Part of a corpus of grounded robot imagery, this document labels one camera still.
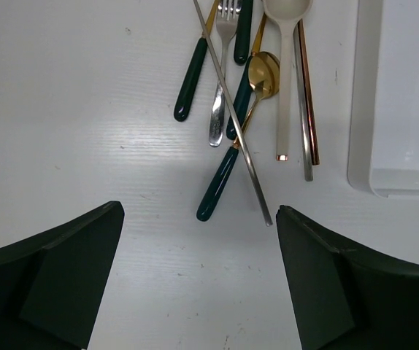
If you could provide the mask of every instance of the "white wood grain surface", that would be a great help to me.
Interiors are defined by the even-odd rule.
[[[207,12],[211,1],[200,2]],[[419,263],[419,201],[347,183],[356,18],[356,0],[322,0],[305,20],[315,181],[303,180],[296,96],[290,162],[274,159],[276,98],[260,105],[247,142],[273,215],[290,205]],[[0,247],[109,200],[126,210],[90,349],[300,349],[277,232],[242,158],[213,218],[195,218],[229,145],[207,144],[209,57],[191,116],[172,117],[200,32],[191,0],[0,0]],[[272,23],[262,48],[279,55]],[[241,73],[228,67],[234,95]]]

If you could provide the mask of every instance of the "metal rod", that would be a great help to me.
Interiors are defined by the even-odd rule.
[[[224,95],[226,95],[226,104],[231,113],[231,118],[232,118],[232,121],[234,122],[234,127],[236,128],[237,136],[239,137],[240,148],[242,149],[245,163],[247,164],[248,172],[250,174],[250,178],[252,179],[253,187],[255,188],[255,193],[257,195],[258,202],[260,203],[261,211],[263,212],[263,217],[264,217],[266,226],[271,226],[273,225],[273,220],[269,213],[268,205],[266,204],[263,190],[261,189],[260,181],[258,180],[258,176],[256,174],[255,166],[253,165],[253,160],[250,155],[250,151],[248,150],[247,143],[245,142],[242,128],[240,127],[239,121],[237,119],[237,114],[234,109],[232,97],[229,93],[229,89],[227,88],[227,84],[224,79],[224,74],[223,74],[223,71],[221,70],[215,48],[212,45],[210,35],[204,23],[204,18],[203,18],[203,14],[201,13],[200,5],[198,3],[198,0],[193,0],[193,3],[195,4],[196,13],[198,13],[198,17],[200,19],[201,29],[203,30],[205,38],[207,40],[208,49],[209,49],[209,53],[211,54],[212,62],[215,65],[216,73],[218,74],[218,78],[221,83],[221,87],[223,88]]]
[[[297,24],[300,39],[300,53],[302,57],[302,73],[304,75],[305,96],[307,99],[307,116],[309,120],[310,152],[312,153],[312,164],[320,165],[318,154],[317,129],[315,127],[315,115],[313,113],[312,86],[310,84],[309,60],[307,58],[307,44],[305,42],[304,21],[300,20]]]
[[[297,90],[299,94],[299,112],[302,130],[302,149],[304,150],[304,176],[305,181],[310,182],[313,181],[312,150],[310,148],[309,116],[300,46],[299,27],[296,26],[296,29],[294,30],[294,56],[296,58]]]

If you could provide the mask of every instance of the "silver chopstick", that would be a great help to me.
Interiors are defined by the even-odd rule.
[[[216,73],[218,74],[218,78],[221,83],[221,87],[223,88],[224,95],[226,95],[226,105],[229,108],[232,121],[234,122],[234,127],[236,128],[237,136],[239,137],[240,148],[242,148],[242,153],[244,155],[244,159],[247,164],[248,172],[250,173],[250,178],[252,179],[253,187],[255,188],[258,202],[260,203],[261,211],[263,212],[263,217],[265,219],[266,226],[271,226],[273,225],[273,220],[271,218],[271,215],[269,214],[268,205],[266,204],[265,196],[263,194],[263,190],[261,189],[260,181],[258,180],[258,176],[256,174],[255,166],[253,165],[253,160],[250,155],[250,151],[248,150],[247,143],[245,142],[242,128],[240,127],[239,121],[237,119],[237,114],[234,109],[232,97],[229,93],[229,89],[227,88],[226,81],[224,80],[224,74],[223,74],[223,71],[221,70],[218,57],[216,56],[215,48],[214,46],[212,46],[210,35],[208,34],[206,24],[204,23],[204,18],[203,18],[203,14],[201,13],[200,5],[198,3],[198,0],[193,0],[193,3],[195,4],[196,13],[198,13],[198,17],[200,19],[200,24],[204,32],[204,37],[207,40],[208,49],[209,49],[209,53],[211,54],[212,62],[215,65]]]
[[[302,129],[302,148],[304,149],[305,181],[313,181],[312,150],[309,138],[309,115],[307,111],[307,93],[305,91],[304,71],[302,69],[299,27],[294,30],[294,56],[296,58],[297,90],[299,94],[299,112]]]

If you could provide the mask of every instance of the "gold spoon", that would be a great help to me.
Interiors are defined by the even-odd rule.
[[[245,118],[242,131],[248,129],[252,120],[255,108],[261,100],[272,97],[280,89],[280,62],[270,53],[260,52],[250,61],[248,79],[250,86],[255,91],[256,99],[253,102],[247,118]],[[219,165],[218,171],[212,178],[211,183],[201,200],[200,206],[196,211],[196,218],[200,221],[207,221],[218,204],[219,198],[223,193],[229,175],[239,155],[239,139],[236,138],[229,147],[223,162]]]
[[[240,125],[244,123],[245,117],[247,116],[248,104],[250,103],[250,97],[253,92],[252,87],[250,86],[250,82],[248,81],[248,69],[250,67],[250,61],[252,60],[253,56],[257,55],[261,51],[261,41],[263,39],[265,25],[266,15],[263,14],[263,17],[260,21],[260,26],[258,27],[258,32],[255,36],[255,40],[253,41],[252,54],[247,59],[244,73],[240,79],[239,88],[237,89],[237,94],[234,99],[234,109],[236,110],[237,119],[239,120]],[[234,127],[232,119],[229,119],[227,123],[226,136],[229,140],[235,140],[237,137],[236,128]]]

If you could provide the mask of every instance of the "spoon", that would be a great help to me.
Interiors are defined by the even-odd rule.
[[[277,116],[276,159],[286,161],[289,151],[293,32],[297,23],[312,6],[312,0],[264,0],[263,4],[266,15],[281,30],[280,110]]]
[[[267,52],[260,52],[250,61],[248,70],[248,79],[250,86],[255,91],[256,99],[253,102],[247,118],[245,118],[242,131],[248,129],[252,120],[255,108],[261,100],[272,97],[277,94],[280,88],[280,64],[277,58]],[[223,193],[227,180],[231,175],[232,169],[239,155],[239,139],[236,138],[231,147],[229,147],[226,156],[219,165],[201,203],[196,211],[196,218],[200,221],[210,219],[213,211],[218,204],[219,198]]]
[[[245,120],[245,116],[247,115],[248,110],[248,104],[250,103],[250,97],[253,92],[252,87],[250,86],[250,82],[248,81],[248,69],[250,67],[250,60],[253,56],[260,52],[265,25],[266,15],[263,14],[263,17],[260,21],[260,26],[258,27],[258,32],[255,36],[255,40],[253,41],[251,55],[249,56],[249,58],[247,59],[247,63],[245,64],[244,73],[242,74],[242,78],[240,79],[239,88],[237,89],[236,98],[234,99],[234,108],[236,110],[237,118],[239,119],[240,124],[243,124]],[[237,133],[232,119],[229,119],[227,123],[226,136],[230,140],[236,139]]]

